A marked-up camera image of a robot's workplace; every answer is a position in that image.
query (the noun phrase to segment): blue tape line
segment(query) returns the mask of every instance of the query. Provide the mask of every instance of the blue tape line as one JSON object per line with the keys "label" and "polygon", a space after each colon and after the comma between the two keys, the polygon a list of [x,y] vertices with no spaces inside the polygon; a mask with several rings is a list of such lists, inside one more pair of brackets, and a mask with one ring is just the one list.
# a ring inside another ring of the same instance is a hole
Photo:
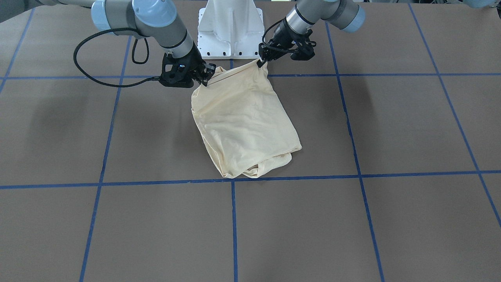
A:
{"label": "blue tape line", "polygon": [[383,177],[444,176],[444,175],[468,175],[468,174],[478,174],[478,172],[477,171],[458,171],[458,172],[362,174],[362,177],[363,178],[383,178]]}
{"label": "blue tape line", "polygon": [[0,186],[0,190],[7,190],[7,189],[38,189],[38,188],[96,187],[98,185],[99,185],[99,183],[3,185],[3,186]]}
{"label": "blue tape line", "polygon": [[[436,76],[436,73],[340,73],[339,76]],[[499,76],[501,73],[441,73],[441,76]],[[155,75],[124,75],[123,78],[149,78]],[[335,73],[269,74],[268,77],[334,77]],[[95,76],[95,78],[121,78],[118,75]],[[87,79],[85,76],[15,76],[0,77],[7,80],[30,79]]]}
{"label": "blue tape line", "polygon": [[417,29],[419,30],[421,38],[423,39],[423,43],[426,47],[426,50],[428,51],[428,54],[430,55],[431,62],[433,63],[433,67],[435,68],[435,71],[438,75],[438,79],[440,80],[440,84],[442,85],[442,89],[443,89],[443,92],[445,94],[445,97],[447,98],[447,102],[449,103],[450,110],[452,111],[452,114],[454,115],[454,119],[456,120],[457,126],[459,127],[459,131],[461,132],[461,135],[463,137],[466,148],[468,149],[468,153],[470,154],[471,160],[473,161],[473,165],[475,166],[475,169],[478,172],[478,177],[480,178],[480,182],[482,183],[482,186],[485,190],[485,194],[487,195],[487,198],[489,199],[490,205],[492,207],[492,211],[494,212],[494,215],[496,216],[496,220],[497,220],[499,226],[501,227],[501,219],[499,218],[499,213],[497,212],[496,206],[495,206],[494,202],[492,201],[489,190],[488,190],[487,186],[485,185],[480,168],[478,167],[478,163],[476,162],[475,156],[473,155],[473,151],[471,150],[471,147],[468,143],[468,140],[466,139],[466,134],[464,133],[463,127],[461,126],[461,123],[459,122],[459,118],[456,114],[454,106],[452,105],[452,101],[450,100],[449,93],[447,92],[447,88],[445,88],[445,84],[443,83],[442,75],[438,71],[438,67],[435,63],[433,55],[431,54],[431,50],[428,46],[428,43],[426,42],[426,39],[424,38],[423,31],[421,30],[421,26],[419,25],[419,22],[417,20],[416,14],[414,13],[414,10],[412,9],[412,6],[410,4],[407,4],[407,5],[409,6],[409,9],[410,9],[410,12],[412,14],[412,17],[414,18],[414,21],[416,22]]}
{"label": "blue tape line", "polygon": [[480,171],[482,174],[495,174],[495,173],[501,173],[501,170],[492,170],[492,171]]}
{"label": "blue tape line", "polygon": [[436,76],[436,73],[344,73],[339,76]]}
{"label": "blue tape line", "polygon": [[238,255],[236,239],[236,203],[235,203],[235,181],[231,182],[231,206],[233,221],[233,281],[238,282]]}
{"label": "blue tape line", "polygon": [[[103,76],[94,76],[94,78],[121,78],[118,75],[103,75]],[[43,80],[43,79],[88,79],[86,76],[15,76],[15,77],[7,77],[6,79],[13,79],[13,80],[29,80],[29,79],[36,79],[36,80]]]}
{"label": "blue tape line", "polygon": [[[131,39],[132,39],[132,37],[129,36],[129,40],[127,41],[127,47],[125,49],[125,57],[124,57],[123,65],[122,65],[122,73],[120,75],[120,81],[119,81],[120,85],[124,81],[125,67],[127,66],[127,55],[129,54]],[[106,170],[106,163],[108,162],[108,153],[110,151],[111,136],[113,134],[113,125],[115,123],[115,115],[117,113],[118,100],[120,99],[121,92],[122,92],[122,88],[119,87],[117,90],[117,96],[115,98],[115,105],[113,106],[113,114],[111,115],[110,130],[108,132],[108,140],[106,141],[106,149],[104,151],[104,158],[103,158],[103,168],[101,169],[101,176],[99,177],[99,183],[102,183],[104,180],[104,172]]]}
{"label": "blue tape line", "polygon": [[18,56],[19,49],[21,48],[21,44],[23,43],[23,40],[25,39],[26,32],[28,32],[28,28],[30,27],[30,24],[31,24],[31,21],[33,19],[34,14],[35,14],[35,8],[33,8],[30,12],[30,17],[28,18],[28,21],[26,22],[26,26],[25,26],[25,29],[23,30],[23,33],[21,34],[21,38],[19,38],[18,45],[16,46],[16,50],[14,51],[11,62],[9,63],[9,67],[7,68],[7,72],[5,73],[5,77],[2,80],[2,83],[0,84],[0,93],[4,89],[5,83],[7,81],[7,77],[11,73],[12,66],[14,65],[14,61],[16,60],[16,57]]}
{"label": "blue tape line", "polygon": [[[419,176],[446,176],[470,174],[501,174],[501,170],[489,171],[458,171],[458,172],[423,172],[423,173],[387,173],[387,174],[362,174],[362,178],[390,178],[390,177],[419,177]],[[322,180],[322,179],[352,179],[358,175],[325,175],[325,176],[292,176],[292,177],[260,177],[260,178],[219,178],[219,179],[194,179],[194,180],[162,180],[162,181],[131,181],[131,182],[102,182],[102,183],[66,183],[66,184],[28,184],[28,185],[3,185],[0,190],[6,189],[35,189],[35,188],[72,188],[95,186],[139,186],[139,185],[169,185],[187,183],[220,183],[220,182],[250,182],[250,181],[288,181],[288,180]]]}
{"label": "blue tape line", "polygon": [[478,177],[480,177],[480,182],[482,182],[483,190],[485,191],[485,194],[487,195],[487,198],[490,203],[490,207],[492,208],[492,211],[494,212],[494,215],[496,216],[497,223],[499,227],[501,227],[501,218],[499,217],[499,213],[497,212],[496,205],[494,204],[494,201],[492,200],[492,197],[490,196],[489,189],[487,188],[487,185],[485,184],[485,181],[483,180],[482,174],[478,174]]}
{"label": "blue tape line", "polygon": [[99,197],[101,196],[101,186],[97,188],[96,200],[94,201],[94,209],[92,210],[91,225],[89,227],[89,235],[87,235],[87,243],[85,244],[84,260],[82,269],[80,270],[79,282],[84,282],[85,269],[87,268],[87,259],[89,258],[89,250],[91,248],[92,234],[94,232],[94,224],[96,223],[97,207],[99,205]]}
{"label": "blue tape line", "polygon": [[317,73],[317,74],[269,74],[268,77],[317,77],[317,76],[327,76],[327,77],[333,77],[336,76],[336,74],[333,73]]}
{"label": "blue tape line", "polygon": [[499,72],[491,72],[491,73],[440,73],[442,76],[479,76],[479,75],[491,75],[491,76],[496,76],[496,75],[501,75]]}
{"label": "blue tape line", "polygon": [[353,157],[355,158],[355,165],[357,166],[357,174],[358,174],[358,180],[360,182],[360,189],[362,191],[362,196],[364,199],[364,206],[365,206],[365,213],[367,214],[367,221],[369,223],[369,229],[371,232],[371,237],[372,237],[372,244],[374,246],[374,253],[376,254],[376,261],[377,261],[377,266],[379,269],[379,276],[381,278],[381,282],[384,282],[384,274],[383,274],[383,266],[381,264],[381,257],[379,256],[379,248],[377,246],[377,241],[376,241],[376,234],[374,232],[374,226],[372,224],[372,217],[371,217],[371,212],[369,209],[369,203],[367,202],[367,195],[365,193],[365,187],[364,187],[364,181],[362,178],[362,173],[360,171],[360,164],[358,162],[358,157],[357,157],[357,149],[355,146],[355,139],[353,138],[353,132],[351,130],[351,125],[350,125],[350,118],[348,116],[348,109],[346,107],[346,101],[343,93],[343,86],[341,85],[341,77],[339,76],[339,70],[338,70],[338,64],[336,61],[336,55],[334,53],[334,45],[332,44],[332,39],[331,39],[331,32],[329,30],[329,26],[327,22],[325,22],[325,28],[327,30],[327,37],[329,39],[329,45],[331,46],[331,53],[332,53],[332,61],[334,63],[334,69],[336,70],[336,78],[338,80],[338,86],[339,86],[339,93],[341,95],[341,101],[343,102],[343,110],[346,115],[346,125],[348,127],[348,133],[350,134],[350,139],[351,139],[351,144],[353,146]]}
{"label": "blue tape line", "polygon": [[[120,74],[120,82],[119,84],[123,83],[124,80],[124,75],[125,75],[125,67],[127,66],[127,55],[129,54],[129,48],[130,48],[130,42],[131,42],[132,37],[129,36],[129,40],[127,41],[127,47],[125,49],[125,56],[124,56],[124,61],[122,65],[122,73]],[[117,106],[118,106],[118,100],[120,99],[120,92],[122,88],[119,87],[117,90],[117,96],[115,98],[115,105],[113,106],[113,114],[111,116],[111,122],[110,122],[110,130],[108,132],[108,140],[106,141],[106,149],[104,151],[104,157],[103,157],[103,168],[101,169],[101,175],[99,177],[99,183],[103,182],[104,179],[104,172],[106,170],[106,162],[108,161],[108,152],[110,150],[110,143],[111,143],[111,136],[113,134],[113,124],[115,121],[115,114],[117,112]],[[85,253],[84,253],[84,260],[82,262],[82,270],[80,271],[80,282],[84,281],[84,276],[85,276],[85,269],[87,267],[87,259],[89,257],[89,250],[91,247],[91,241],[92,241],[92,234],[94,232],[94,223],[96,222],[96,215],[97,215],[97,208],[99,206],[99,197],[101,196],[101,185],[98,186],[97,192],[96,192],[96,200],[94,202],[94,210],[92,212],[92,219],[91,219],[91,226],[89,228],[89,236],[87,237],[87,244],[85,246]]]}

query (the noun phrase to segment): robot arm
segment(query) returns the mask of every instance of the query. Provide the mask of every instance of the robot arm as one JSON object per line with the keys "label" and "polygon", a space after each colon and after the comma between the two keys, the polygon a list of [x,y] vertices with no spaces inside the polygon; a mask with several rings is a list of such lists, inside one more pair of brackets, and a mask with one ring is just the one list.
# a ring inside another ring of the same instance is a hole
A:
{"label": "robot arm", "polygon": [[194,80],[207,85],[214,74],[215,65],[202,59],[172,0],[2,0],[0,22],[38,6],[56,4],[92,7],[92,20],[101,31],[128,28],[115,34],[155,38],[165,51],[157,79],[164,86],[191,88]]}
{"label": "robot arm", "polygon": [[[261,67],[265,62],[276,60],[287,53],[291,53],[291,59],[296,61],[313,58],[316,43],[310,41],[313,32],[310,27],[320,19],[351,33],[362,26],[365,12],[352,0],[299,1],[285,18],[275,24],[279,26],[268,43],[264,42],[263,36],[263,43],[259,45],[262,61],[258,62],[258,66]],[[297,48],[290,50],[294,45],[297,45]]]}

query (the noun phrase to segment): black cable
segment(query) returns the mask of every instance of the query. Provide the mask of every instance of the black cable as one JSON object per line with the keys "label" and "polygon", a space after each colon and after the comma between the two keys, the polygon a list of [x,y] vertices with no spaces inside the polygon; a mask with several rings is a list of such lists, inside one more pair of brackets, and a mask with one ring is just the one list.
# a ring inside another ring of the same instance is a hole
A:
{"label": "black cable", "polygon": [[118,28],[118,29],[109,29],[109,30],[104,30],[104,31],[101,31],[101,32],[98,32],[96,34],[93,34],[89,37],[87,37],[86,39],[84,39],[82,42],[80,42],[76,48],[75,48],[75,51],[73,52],[73,62],[75,63],[75,66],[77,66],[77,68],[85,75],[87,76],[90,80],[94,81],[94,82],[97,82],[101,85],[105,85],[105,86],[111,86],[111,87],[119,87],[119,88],[123,88],[123,87],[132,87],[132,86],[136,86],[136,85],[139,85],[141,83],[144,83],[146,81],[158,81],[160,80],[160,77],[159,76],[152,76],[152,77],[149,77],[149,78],[146,78],[146,79],[143,79],[139,82],[136,82],[136,83],[132,83],[132,84],[126,84],[126,85],[120,85],[120,84],[111,84],[111,83],[106,83],[106,82],[102,82],[102,81],[99,81],[97,79],[95,79],[94,77],[92,77],[90,74],[88,74],[87,72],[85,72],[82,67],[80,67],[80,64],[78,63],[77,61],[77,54],[78,54],[78,51],[80,50],[80,48],[87,42],[89,42],[90,40],[98,37],[98,36],[101,36],[103,34],[107,34],[107,33],[110,33],[110,32],[119,32],[119,31],[134,31],[134,32],[137,32],[139,34],[139,31],[137,29],[132,29],[132,28]]}
{"label": "black cable", "polygon": [[265,42],[265,36],[266,34],[268,33],[268,31],[270,31],[274,26],[278,25],[282,20],[279,20],[278,22],[272,24],[266,31],[265,33],[263,34],[263,37],[261,38],[261,41],[263,42],[263,44],[269,48],[269,49],[272,49],[272,50],[275,50],[275,51],[278,51],[278,52],[282,52],[282,53],[294,53],[294,50],[286,50],[286,49],[280,49],[280,48],[275,48],[275,47],[272,47],[270,45],[268,45],[266,42]]}
{"label": "black cable", "polygon": [[132,58],[132,62],[134,64],[137,64],[137,65],[143,65],[143,64],[146,64],[146,62],[148,61],[148,58],[150,57],[150,48],[148,46],[148,41],[146,40],[146,38],[144,39],[144,44],[146,44],[146,59],[144,59],[143,62],[138,62],[136,61],[136,59],[134,58],[135,57],[135,54],[136,54],[136,45],[137,45],[137,38],[136,40],[134,40],[134,45],[132,45],[132,54],[131,54],[131,58]]}

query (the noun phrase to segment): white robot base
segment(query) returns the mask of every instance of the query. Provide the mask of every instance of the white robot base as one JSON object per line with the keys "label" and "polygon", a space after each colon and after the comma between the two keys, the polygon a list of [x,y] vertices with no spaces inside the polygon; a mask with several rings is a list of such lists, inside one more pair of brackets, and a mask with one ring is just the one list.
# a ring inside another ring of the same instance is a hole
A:
{"label": "white robot base", "polygon": [[198,13],[198,49],[206,59],[257,59],[265,27],[252,0],[209,0]]}

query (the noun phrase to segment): cream cloth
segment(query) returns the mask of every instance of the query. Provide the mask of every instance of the cream cloth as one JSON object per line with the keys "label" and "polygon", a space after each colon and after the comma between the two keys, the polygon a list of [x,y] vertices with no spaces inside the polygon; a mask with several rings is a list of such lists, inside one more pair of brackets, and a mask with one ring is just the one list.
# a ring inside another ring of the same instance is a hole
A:
{"label": "cream cloth", "polygon": [[258,178],[301,150],[292,125],[268,81],[267,64],[218,67],[208,86],[191,96],[191,111],[210,158],[223,177]]}

